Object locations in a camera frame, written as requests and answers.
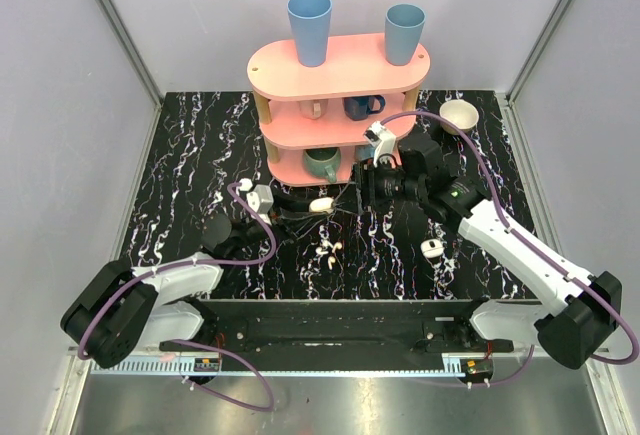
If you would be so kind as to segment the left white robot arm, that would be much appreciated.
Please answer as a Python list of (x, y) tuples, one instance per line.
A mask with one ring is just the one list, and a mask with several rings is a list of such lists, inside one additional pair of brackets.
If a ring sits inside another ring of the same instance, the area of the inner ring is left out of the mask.
[(112, 368), (138, 348), (172, 339), (208, 349), (216, 337), (215, 316), (196, 296), (213, 291), (227, 267), (269, 261), (281, 243), (294, 239), (293, 223), (336, 208), (332, 197), (299, 198), (248, 180), (227, 189), (248, 218), (213, 214), (194, 254), (152, 267), (114, 260), (100, 269), (60, 320), (81, 359)]

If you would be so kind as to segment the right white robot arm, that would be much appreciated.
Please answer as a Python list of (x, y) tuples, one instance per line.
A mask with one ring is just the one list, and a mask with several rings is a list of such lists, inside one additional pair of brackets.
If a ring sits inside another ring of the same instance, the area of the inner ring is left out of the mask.
[(384, 211), (416, 203), (427, 217), (488, 252), (536, 296), (535, 305), (478, 302), (454, 326), (466, 351), (488, 340), (539, 345), (560, 365), (578, 369), (619, 327), (622, 284), (608, 271), (591, 274), (525, 230), (482, 183), (451, 174), (440, 146), (407, 137), (392, 154), (393, 135), (364, 134), (372, 157), (354, 164), (358, 208)]

